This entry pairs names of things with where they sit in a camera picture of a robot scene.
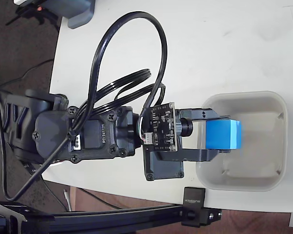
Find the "black mounting bracket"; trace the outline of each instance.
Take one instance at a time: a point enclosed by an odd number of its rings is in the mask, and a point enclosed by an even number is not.
[[[18,202],[0,202],[0,233],[120,234],[181,222],[200,227],[221,219],[221,210],[203,207],[205,189],[184,189],[183,205],[107,212],[47,214]]]
[[[184,188],[182,225],[199,228],[221,219],[222,211],[220,209],[205,208],[204,199],[205,189]]]

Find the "floor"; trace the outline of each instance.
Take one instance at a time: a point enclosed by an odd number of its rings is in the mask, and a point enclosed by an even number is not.
[[[10,26],[5,26],[14,17],[16,6],[13,0],[0,0],[0,84],[22,75],[29,67],[54,57],[57,43],[57,31],[47,21],[38,25],[36,19],[19,19]],[[52,64],[33,71],[27,80],[10,85],[8,90],[23,94],[28,88],[48,91]],[[26,182],[29,175],[21,164],[8,154],[8,185],[10,194],[16,193]],[[63,189],[68,186],[49,183],[50,188],[65,202]],[[109,194],[93,192],[102,199],[124,208],[155,206],[160,203],[145,201]],[[73,206],[76,210],[105,211],[109,207],[79,189],[71,191]],[[4,200],[1,189],[1,154],[0,154],[0,200]],[[62,212],[63,209],[48,193],[41,182],[35,183],[19,202],[49,213]],[[201,229],[182,227],[173,224],[139,233],[291,233],[289,228],[290,214],[223,211],[222,220]]]
[[[10,26],[5,24],[15,16],[17,6],[13,0],[0,0],[0,84],[21,76],[30,67],[52,59],[58,32],[46,21],[39,26],[36,19],[19,19]],[[14,94],[24,94],[26,89],[49,90],[52,63],[33,71],[25,81],[12,84],[7,89]],[[8,187],[14,195],[27,181],[29,174],[8,150]],[[63,186],[48,182],[50,188],[65,202]],[[0,200],[5,200],[1,188],[0,154]],[[42,182],[36,182],[19,202],[49,213],[62,212],[63,208],[48,193]]]

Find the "cable connector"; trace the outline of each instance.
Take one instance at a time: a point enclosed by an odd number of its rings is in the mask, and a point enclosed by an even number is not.
[[[153,145],[153,133],[145,133],[145,145]]]

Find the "circuit board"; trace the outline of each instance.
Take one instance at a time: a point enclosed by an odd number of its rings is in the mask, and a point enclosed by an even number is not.
[[[177,151],[176,114],[173,102],[151,108],[154,151]]]

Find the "metal bracket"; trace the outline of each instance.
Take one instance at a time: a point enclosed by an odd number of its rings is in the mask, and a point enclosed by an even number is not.
[[[204,199],[205,189],[184,188],[182,225],[199,228],[221,219],[222,211],[204,207]]]
[[[10,201],[0,201],[0,215],[7,220],[9,234],[48,234],[50,222],[55,221],[51,214]]]

